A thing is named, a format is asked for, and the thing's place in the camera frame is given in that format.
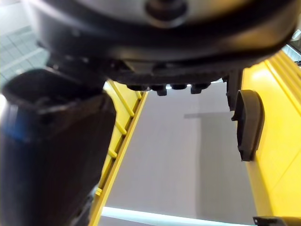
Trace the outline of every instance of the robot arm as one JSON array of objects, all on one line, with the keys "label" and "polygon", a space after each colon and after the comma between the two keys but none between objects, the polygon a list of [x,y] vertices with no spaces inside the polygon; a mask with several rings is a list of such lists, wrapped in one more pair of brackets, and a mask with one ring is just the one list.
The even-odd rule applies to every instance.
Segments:
[{"label": "robot arm", "polygon": [[[3,89],[2,226],[88,224],[116,112],[103,84],[197,94],[290,40],[298,0],[26,0],[45,69]],[[233,108],[235,93],[229,94]]]}]

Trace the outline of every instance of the gray wall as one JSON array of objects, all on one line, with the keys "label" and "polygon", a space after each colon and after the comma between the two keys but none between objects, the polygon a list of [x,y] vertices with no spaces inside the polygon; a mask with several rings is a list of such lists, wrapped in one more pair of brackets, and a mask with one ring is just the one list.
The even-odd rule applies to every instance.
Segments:
[{"label": "gray wall", "polygon": [[16,3],[13,0],[1,1],[0,21],[0,35],[5,35],[29,26],[29,20],[22,3]]},{"label": "gray wall", "polygon": [[106,206],[252,224],[256,212],[226,84],[201,95],[168,91],[149,93]]}]

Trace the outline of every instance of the gray tile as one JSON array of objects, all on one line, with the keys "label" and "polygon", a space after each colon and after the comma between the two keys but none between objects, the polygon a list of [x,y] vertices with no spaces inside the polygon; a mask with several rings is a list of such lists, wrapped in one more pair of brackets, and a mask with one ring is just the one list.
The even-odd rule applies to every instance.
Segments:
[{"label": "gray tile", "polygon": [[28,61],[32,64],[33,67],[42,67],[42,64],[35,57],[29,58]]},{"label": "gray tile", "polygon": [[17,76],[16,73],[12,73],[11,76],[8,78],[8,81],[11,80],[11,79],[13,79],[13,78],[16,77],[16,76]]},{"label": "gray tile", "polygon": [[293,61],[299,61],[301,60],[301,55],[298,54],[294,49],[292,49],[290,46],[286,45],[282,49]]},{"label": "gray tile", "polygon": [[0,89],[7,83],[7,79],[0,74]]},{"label": "gray tile", "polygon": [[15,45],[14,45],[14,43],[10,43],[10,44],[5,45],[5,46],[2,45],[2,47],[3,47],[4,50],[10,50],[11,48],[14,48]]},{"label": "gray tile", "polygon": [[27,60],[21,62],[20,65],[22,66],[24,71],[32,69],[32,65]]},{"label": "gray tile", "polygon": [[9,38],[6,37],[6,36],[0,37],[0,41],[1,41],[1,44],[2,44],[3,46],[6,46],[6,45],[11,44],[11,41],[10,41]]},{"label": "gray tile", "polygon": [[34,50],[36,50],[36,49],[38,48],[37,45],[35,45],[34,43],[31,43],[31,42],[26,42],[26,43],[24,43],[24,44],[27,46],[27,48],[28,48],[30,51],[34,51]]},{"label": "gray tile", "polygon": [[21,40],[22,41],[36,41],[36,37],[35,37],[35,35],[34,35],[34,33],[26,33],[26,34],[24,34],[24,35],[21,35],[20,36],[20,38],[21,38]]},{"label": "gray tile", "polygon": [[8,52],[15,60],[23,56],[23,54],[16,47],[11,48],[10,50],[8,50]]},{"label": "gray tile", "polygon": [[45,52],[40,52],[36,55],[36,58],[38,58],[38,61],[40,62],[41,65],[44,65],[46,63],[47,60],[47,53],[45,54]]},{"label": "gray tile", "polygon": [[20,41],[19,35],[15,35],[15,34],[9,35],[8,39],[10,39],[11,42],[18,42],[18,41]]},{"label": "gray tile", "polygon": [[5,51],[5,48],[4,46],[1,44],[1,37],[0,37],[0,54],[2,51]]},{"label": "gray tile", "polygon": [[33,56],[31,57],[31,60],[32,60],[32,61],[35,61],[35,65],[39,65],[38,67],[41,67],[42,64],[43,64],[43,61],[41,61],[41,58],[38,56],[38,54],[33,55]]},{"label": "gray tile", "polygon": [[6,63],[2,60],[2,59],[0,59],[0,68],[2,67],[2,66],[4,66]]},{"label": "gray tile", "polygon": [[23,55],[30,53],[29,48],[24,43],[17,45],[17,48]]},{"label": "gray tile", "polygon": [[1,57],[1,60],[3,60],[6,64],[8,64],[14,60],[13,57],[7,51],[3,51],[0,55],[0,57]]},{"label": "gray tile", "polygon": [[9,69],[1,73],[6,80],[10,80],[14,77],[15,73],[13,70]]},{"label": "gray tile", "polygon": [[10,68],[15,74],[17,74],[18,73],[18,71],[23,71],[23,68],[22,68],[22,66],[20,65],[20,64],[18,64],[18,65],[15,65],[15,66],[12,66],[11,68]]}]

